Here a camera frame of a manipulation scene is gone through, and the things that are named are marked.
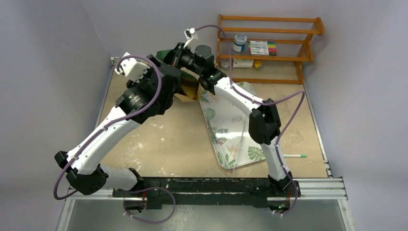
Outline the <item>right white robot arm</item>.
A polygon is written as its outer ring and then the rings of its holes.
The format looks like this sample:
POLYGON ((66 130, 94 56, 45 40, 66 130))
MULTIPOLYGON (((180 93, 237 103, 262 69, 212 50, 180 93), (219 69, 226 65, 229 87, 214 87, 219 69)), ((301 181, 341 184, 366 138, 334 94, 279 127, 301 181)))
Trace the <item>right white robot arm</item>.
POLYGON ((224 72, 216 68, 211 48, 199 45, 195 51, 178 43, 163 59, 166 64, 179 69, 186 68, 198 75, 204 90, 224 98, 237 107, 249 119, 249 135, 260 144, 268 167, 268 180, 274 195, 281 196, 287 191, 299 193, 297 182, 286 166, 280 146, 283 134, 281 120, 272 99, 262 100, 242 90, 224 72))

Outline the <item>metal tongs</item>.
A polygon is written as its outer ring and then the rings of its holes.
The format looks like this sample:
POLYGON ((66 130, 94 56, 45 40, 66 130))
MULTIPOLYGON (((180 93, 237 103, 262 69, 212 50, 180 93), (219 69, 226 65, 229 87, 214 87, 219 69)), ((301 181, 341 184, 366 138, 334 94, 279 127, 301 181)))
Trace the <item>metal tongs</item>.
POLYGON ((248 118, 245 118, 243 120, 243 124, 238 129, 237 138, 235 139, 233 145, 230 146, 231 157, 232 157, 232 160, 234 161, 232 165, 229 165, 229 171, 231 173, 234 172, 235 168, 237 167, 237 164, 240 162, 240 159, 241 159, 242 144, 243 144, 243 139, 245 137, 248 120, 249 120, 248 118))

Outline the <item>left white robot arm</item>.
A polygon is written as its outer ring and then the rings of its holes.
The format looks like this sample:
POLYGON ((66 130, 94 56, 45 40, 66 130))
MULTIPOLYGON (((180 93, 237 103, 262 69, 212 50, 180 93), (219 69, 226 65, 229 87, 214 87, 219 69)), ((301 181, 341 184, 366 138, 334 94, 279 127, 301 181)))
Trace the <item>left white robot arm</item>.
POLYGON ((55 155, 62 168, 60 177, 66 177, 75 192, 83 195, 105 188, 122 189, 132 197, 142 194, 143 183, 136 170, 108 167, 101 161, 148 118, 164 114, 181 88, 181 70, 153 55, 125 53, 117 62, 116 72, 128 83, 109 114, 78 146, 55 155))

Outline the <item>leaf pattern serving tray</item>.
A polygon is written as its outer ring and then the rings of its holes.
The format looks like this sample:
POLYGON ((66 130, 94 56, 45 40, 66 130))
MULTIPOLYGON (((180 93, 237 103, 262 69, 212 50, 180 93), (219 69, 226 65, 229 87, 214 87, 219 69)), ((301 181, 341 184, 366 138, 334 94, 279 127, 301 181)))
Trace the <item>leaf pattern serving tray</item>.
MULTIPOLYGON (((231 148, 239 127, 248 118, 241 110, 232 105, 225 98, 213 95, 204 90, 200 95, 200 106, 213 144, 219 165, 229 171, 229 165, 234 162, 231 148)), ((262 161, 265 154, 260 144, 252 140, 249 135, 249 120, 242 144, 242 155, 237 167, 262 161)))

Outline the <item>green paper bag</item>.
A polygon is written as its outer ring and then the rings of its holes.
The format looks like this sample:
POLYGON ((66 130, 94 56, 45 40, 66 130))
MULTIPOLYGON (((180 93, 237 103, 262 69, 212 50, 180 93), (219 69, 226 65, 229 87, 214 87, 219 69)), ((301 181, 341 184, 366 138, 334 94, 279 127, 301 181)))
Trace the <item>green paper bag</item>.
MULTIPOLYGON (((162 50, 156 53, 156 57, 163 63, 173 65, 174 52, 173 50, 162 50)), ((201 92, 198 79, 185 70, 181 70, 181 86, 179 91, 175 94, 181 102, 197 102, 199 101, 199 94, 201 92)))

